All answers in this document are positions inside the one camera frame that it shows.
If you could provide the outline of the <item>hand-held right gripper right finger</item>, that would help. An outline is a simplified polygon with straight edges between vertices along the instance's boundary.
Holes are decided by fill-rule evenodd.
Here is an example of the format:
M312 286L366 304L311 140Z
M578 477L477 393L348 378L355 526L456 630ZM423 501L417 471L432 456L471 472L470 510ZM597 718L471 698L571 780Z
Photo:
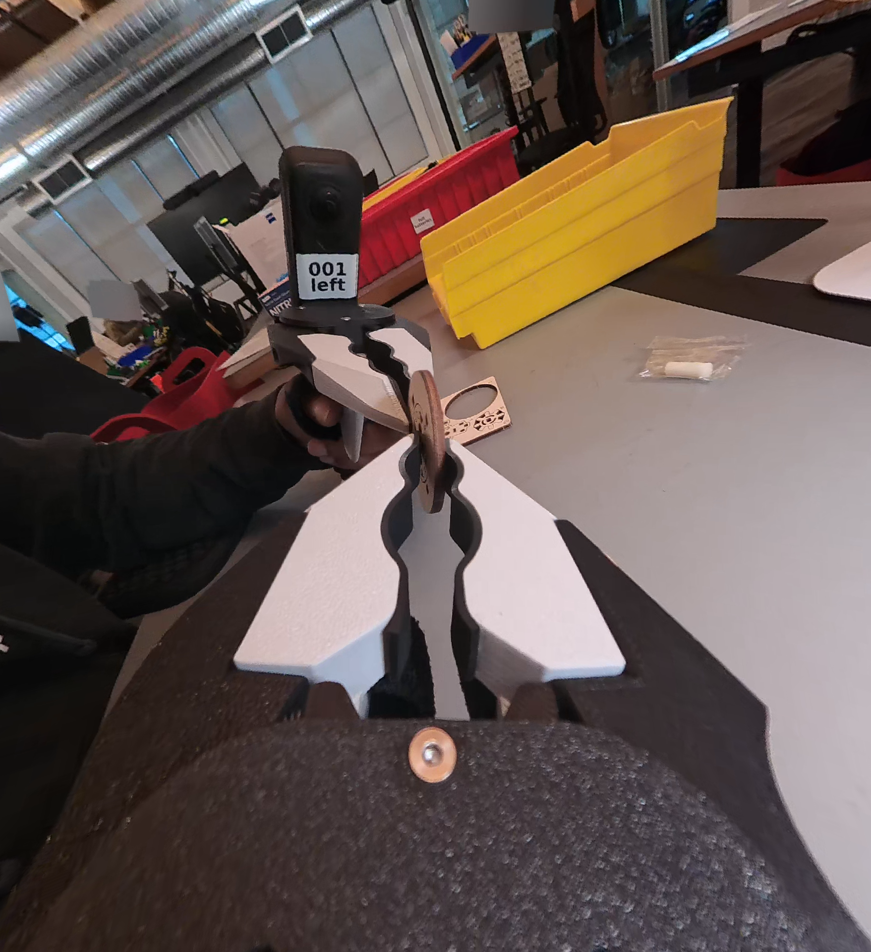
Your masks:
M445 458L453 658L468 716L492 719L523 685L622 675L626 659L560 522L463 446Z

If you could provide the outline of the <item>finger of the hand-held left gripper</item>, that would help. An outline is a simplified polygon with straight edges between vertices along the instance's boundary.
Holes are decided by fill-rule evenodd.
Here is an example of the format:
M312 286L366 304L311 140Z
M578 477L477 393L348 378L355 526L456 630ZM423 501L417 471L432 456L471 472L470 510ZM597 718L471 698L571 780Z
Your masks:
M408 402L411 378L418 371L429 371L429 332L405 318L395 318L383 326L379 319L348 318L349 339L347 372L359 385L363 402L378 402L381 378L387 377L395 395Z
M410 426L394 383L369 360L353 353L350 341L334 334L304 334L298 338L310 357L310 380L315 389L343 408L342 439L348 458L361 456L366 422L375 422L399 433Z

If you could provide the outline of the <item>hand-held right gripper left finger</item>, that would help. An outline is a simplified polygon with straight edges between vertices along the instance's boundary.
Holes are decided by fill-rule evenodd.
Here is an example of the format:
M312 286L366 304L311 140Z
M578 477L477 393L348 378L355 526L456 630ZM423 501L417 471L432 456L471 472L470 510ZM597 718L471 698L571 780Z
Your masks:
M310 510L233 663L341 685L362 716L426 718L434 691L400 547L419 477L406 436Z

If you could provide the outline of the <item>brown wooden disc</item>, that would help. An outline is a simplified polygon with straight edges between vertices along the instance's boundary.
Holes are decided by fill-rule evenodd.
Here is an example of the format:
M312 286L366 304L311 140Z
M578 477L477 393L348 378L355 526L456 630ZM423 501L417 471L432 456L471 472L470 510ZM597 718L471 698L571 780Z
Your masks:
M419 502L427 513L435 514L445 498L447 447L444 411L431 371L423 368L411 375L407 405L419 450Z

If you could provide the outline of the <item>person's left forearm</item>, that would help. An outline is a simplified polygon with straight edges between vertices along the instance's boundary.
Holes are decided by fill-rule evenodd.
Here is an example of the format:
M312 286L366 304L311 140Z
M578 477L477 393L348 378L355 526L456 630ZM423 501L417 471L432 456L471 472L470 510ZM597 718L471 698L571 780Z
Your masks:
M0 564L76 581L244 527L330 464L328 445L298 426L307 403L286 385L185 430L109 444L0 432Z

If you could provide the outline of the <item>grey desk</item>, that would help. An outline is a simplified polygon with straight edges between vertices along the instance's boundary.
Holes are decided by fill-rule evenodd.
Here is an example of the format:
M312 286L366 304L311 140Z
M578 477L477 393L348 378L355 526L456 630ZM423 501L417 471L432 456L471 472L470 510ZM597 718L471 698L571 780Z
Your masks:
M494 376L473 452L595 542L767 706L793 821L871 938L871 349L604 289L480 351L428 289L439 387ZM657 336L744 338L724 379L643 379Z

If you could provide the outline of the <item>black desk mat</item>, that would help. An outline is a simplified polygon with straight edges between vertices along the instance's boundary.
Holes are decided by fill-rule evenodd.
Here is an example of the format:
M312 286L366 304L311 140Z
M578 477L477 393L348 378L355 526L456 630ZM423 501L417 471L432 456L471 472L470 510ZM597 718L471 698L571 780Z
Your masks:
M819 218L720 218L715 228L611 285L871 348L871 303L742 272L816 232Z

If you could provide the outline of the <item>background wooden desk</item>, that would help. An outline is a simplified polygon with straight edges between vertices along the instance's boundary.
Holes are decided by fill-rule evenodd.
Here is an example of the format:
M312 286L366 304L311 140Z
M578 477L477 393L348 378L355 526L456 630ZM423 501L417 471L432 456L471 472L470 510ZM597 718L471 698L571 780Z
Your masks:
M871 2L774 2L742 23L656 65L655 89L686 74L696 92L734 89L736 177L739 189L761 184L762 101L765 81L820 58L854 53L871 43Z

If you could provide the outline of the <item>person's left hand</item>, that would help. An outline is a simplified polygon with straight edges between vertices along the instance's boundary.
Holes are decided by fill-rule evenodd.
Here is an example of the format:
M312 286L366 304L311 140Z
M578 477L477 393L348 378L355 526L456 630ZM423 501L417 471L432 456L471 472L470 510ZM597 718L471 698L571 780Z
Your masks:
M277 391L275 419L313 461L346 479L357 465L348 458L342 437L330 438L330 430L342 428L343 408L312 388L298 391L297 385L305 383L296 376Z

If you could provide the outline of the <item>wooden side table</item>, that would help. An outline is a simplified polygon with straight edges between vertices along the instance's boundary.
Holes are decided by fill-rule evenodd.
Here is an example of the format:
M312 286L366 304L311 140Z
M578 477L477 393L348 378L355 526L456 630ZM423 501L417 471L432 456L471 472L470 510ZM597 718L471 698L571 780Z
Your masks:
M360 303L390 305L426 284L424 258L418 254L360 289L358 300Z

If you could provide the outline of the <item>red plastic bin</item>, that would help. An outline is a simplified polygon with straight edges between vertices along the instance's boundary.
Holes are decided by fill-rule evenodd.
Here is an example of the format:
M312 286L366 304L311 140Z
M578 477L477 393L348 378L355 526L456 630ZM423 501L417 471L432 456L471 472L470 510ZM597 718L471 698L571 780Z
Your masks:
M509 127L459 152L411 189L396 208L361 223L358 289L417 256L421 239L520 178Z

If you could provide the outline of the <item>laser-cut wooden puzzle sheet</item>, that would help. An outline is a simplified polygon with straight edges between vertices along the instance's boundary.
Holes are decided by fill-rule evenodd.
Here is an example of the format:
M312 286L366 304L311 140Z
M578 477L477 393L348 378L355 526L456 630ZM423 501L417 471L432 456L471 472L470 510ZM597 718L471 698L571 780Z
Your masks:
M491 399L487 405L476 413L457 415L453 405L480 389L491 390ZM442 398L442 411L446 438L460 446L474 444L512 426L511 415L494 376L467 385Z

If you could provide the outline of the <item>red tote bag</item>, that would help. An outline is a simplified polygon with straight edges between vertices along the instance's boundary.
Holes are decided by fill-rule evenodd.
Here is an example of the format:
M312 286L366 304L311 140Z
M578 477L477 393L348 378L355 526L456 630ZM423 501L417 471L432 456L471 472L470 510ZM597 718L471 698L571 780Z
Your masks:
M126 442L149 435L177 432L215 418L234 407L261 379L250 370L225 376L226 353L188 348L161 375L161 394L138 413L113 418L96 429L97 444Z

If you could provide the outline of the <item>small clear plastic bag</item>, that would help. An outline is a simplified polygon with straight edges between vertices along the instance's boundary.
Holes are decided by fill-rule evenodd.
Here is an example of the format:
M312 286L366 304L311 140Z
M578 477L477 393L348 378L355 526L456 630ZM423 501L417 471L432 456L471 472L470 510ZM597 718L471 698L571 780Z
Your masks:
M733 371L746 347L744 338L657 336L647 347L639 377L703 383L722 380Z

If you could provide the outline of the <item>silver ventilation duct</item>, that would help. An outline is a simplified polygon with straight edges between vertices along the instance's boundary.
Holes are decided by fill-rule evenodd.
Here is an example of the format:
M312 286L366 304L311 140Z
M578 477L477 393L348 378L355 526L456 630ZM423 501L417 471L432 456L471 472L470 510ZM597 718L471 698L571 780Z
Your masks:
M174 78L299 6L307 29L362 2L113 2L0 80L0 153L37 135L38 150L84 135Z
M114 127L96 135L87 145L50 161L50 165L60 165L66 159L73 158L87 173L96 177L182 122L191 113L223 98L242 84L242 79L226 84L209 83L202 87L182 83ZM0 204L44 173L43 165L30 161L19 149L2 150Z

